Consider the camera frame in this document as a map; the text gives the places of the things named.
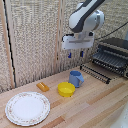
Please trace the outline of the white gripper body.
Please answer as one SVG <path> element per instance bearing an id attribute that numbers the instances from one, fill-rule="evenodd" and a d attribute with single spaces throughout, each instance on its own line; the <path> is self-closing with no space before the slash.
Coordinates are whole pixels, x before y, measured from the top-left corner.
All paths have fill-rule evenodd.
<path id="1" fill-rule="evenodd" d="M 62 37 L 62 48 L 64 50 L 90 48 L 93 46 L 93 43 L 93 32 L 66 34 Z"/>

